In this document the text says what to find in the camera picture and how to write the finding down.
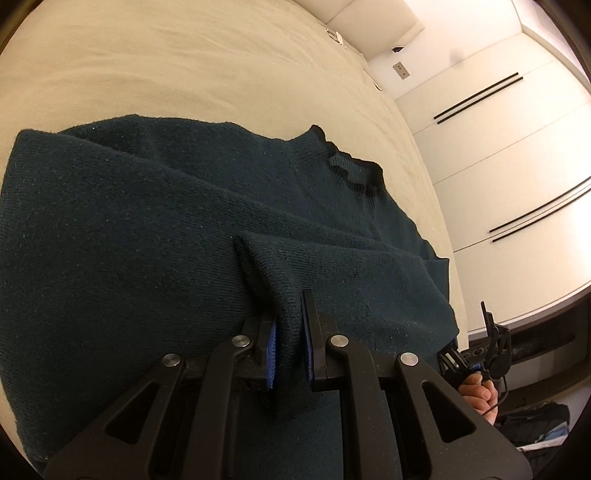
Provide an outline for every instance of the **finger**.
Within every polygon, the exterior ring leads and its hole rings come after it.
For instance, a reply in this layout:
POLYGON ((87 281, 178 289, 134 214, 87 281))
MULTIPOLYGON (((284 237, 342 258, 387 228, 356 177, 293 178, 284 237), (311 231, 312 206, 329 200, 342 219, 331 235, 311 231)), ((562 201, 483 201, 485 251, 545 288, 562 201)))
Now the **finger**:
POLYGON ((482 374, 477 372, 468 377, 462 382, 462 385, 480 385, 482 383, 482 374))
POLYGON ((489 401, 492 395, 487 388, 482 387, 481 385, 460 385, 457 391, 460 395, 478 397, 485 401, 489 401))
POLYGON ((496 416, 499 413, 499 409, 495 408, 494 410, 491 410, 489 413, 487 413, 486 415, 484 415, 484 419, 490 423, 491 425, 495 424, 495 420, 496 420, 496 416))
POLYGON ((466 400, 468 402, 468 404, 474 408, 475 410, 480 410, 481 413, 484 413, 486 410, 488 410, 489 404, 485 401, 482 400, 481 398, 478 397, 463 397, 464 400, 466 400))
POLYGON ((499 401, 499 391, 496 389, 495 384, 492 382, 492 380, 487 380, 486 382, 484 382, 483 386, 491 393, 490 398, 487 400, 488 404, 491 407, 493 405, 496 405, 499 401))

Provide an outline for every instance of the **dark green sweater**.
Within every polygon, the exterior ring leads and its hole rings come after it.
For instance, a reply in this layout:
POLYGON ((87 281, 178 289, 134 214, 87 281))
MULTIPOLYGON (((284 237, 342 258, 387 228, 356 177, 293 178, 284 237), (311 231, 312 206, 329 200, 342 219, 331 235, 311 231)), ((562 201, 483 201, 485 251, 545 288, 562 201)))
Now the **dark green sweater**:
POLYGON ((337 479, 338 400, 304 382, 302 288, 381 351, 431 359, 457 335, 448 260, 381 168, 319 127, 291 141, 140 116, 23 131, 0 262, 0 374, 39 471, 161 355, 209 352, 274 308, 277 405, 245 419, 238 478, 337 479))

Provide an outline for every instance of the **white cabinet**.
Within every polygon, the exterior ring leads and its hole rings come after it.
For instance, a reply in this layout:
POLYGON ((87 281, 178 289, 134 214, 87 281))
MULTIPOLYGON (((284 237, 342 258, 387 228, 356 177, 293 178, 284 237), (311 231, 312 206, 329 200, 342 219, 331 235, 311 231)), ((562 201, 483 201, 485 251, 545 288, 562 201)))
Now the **white cabinet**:
POLYGON ((457 251, 492 237, 491 229, 559 197, 590 176, 591 102, 588 102, 529 137, 437 183, 435 191, 452 248, 457 251))
POLYGON ((591 96, 558 60, 516 35, 397 104, 435 185, 470 333, 484 328, 481 300, 516 325, 591 288, 591 96))
POLYGON ((469 331, 528 317, 591 283, 591 191, 539 222, 455 253, 469 331))
POLYGON ((519 72, 531 72, 555 58, 544 47, 520 33, 486 48, 441 72, 396 100, 411 132, 436 123, 438 113, 476 92, 519 72))
POLYGON ((558 60, 523 77, 446 122, 415 134, 434 184, 544 128, 589 97, 558 60))

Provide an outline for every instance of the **bed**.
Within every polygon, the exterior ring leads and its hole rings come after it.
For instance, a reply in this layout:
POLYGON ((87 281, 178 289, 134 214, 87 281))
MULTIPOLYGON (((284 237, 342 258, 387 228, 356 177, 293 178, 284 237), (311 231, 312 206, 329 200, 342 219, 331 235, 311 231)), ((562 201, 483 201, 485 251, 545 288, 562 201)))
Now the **bed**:
MULTIPOLYGON (((24 128, 56 132, 138 113, 231 121, 290 139, 328 140, 378 163, 390 195, 440 257, 467 347, 446 226, 413 137, 351 45, 290 0, 45 0, 0 56, 0 169, 24 128)), ((0 423, 18 445, 0 395, 0 423)))

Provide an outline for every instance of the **metal screw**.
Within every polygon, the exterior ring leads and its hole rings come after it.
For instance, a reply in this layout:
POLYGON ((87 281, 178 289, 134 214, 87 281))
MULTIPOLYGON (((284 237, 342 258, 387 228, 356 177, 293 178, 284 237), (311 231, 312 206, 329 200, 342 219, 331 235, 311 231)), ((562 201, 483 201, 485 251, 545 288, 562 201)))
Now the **metal screw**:
POLYGON ((408 365, 409 367, 414 367, 418 363, 418 357, 412 352, 406 352, 400 355, 400 361, 404 365, 408 365))
POLYGON ((347 346, 349 344, 349 339, 345 335, 334 335, 330 338, 330 343, 334 346, 347 346))
POLYGON ((162 363, 165 367, 176 367, 181 362, 181 358, 176 353, 167 353, 162 357, 162 363))
POLYGON ((237 346, 238 348, 243 348, 248 346, 248 344, 251 343, 251 340, 246 335, 236 335, 232 339, 232 343, 234 344, 234 346, 237 346))

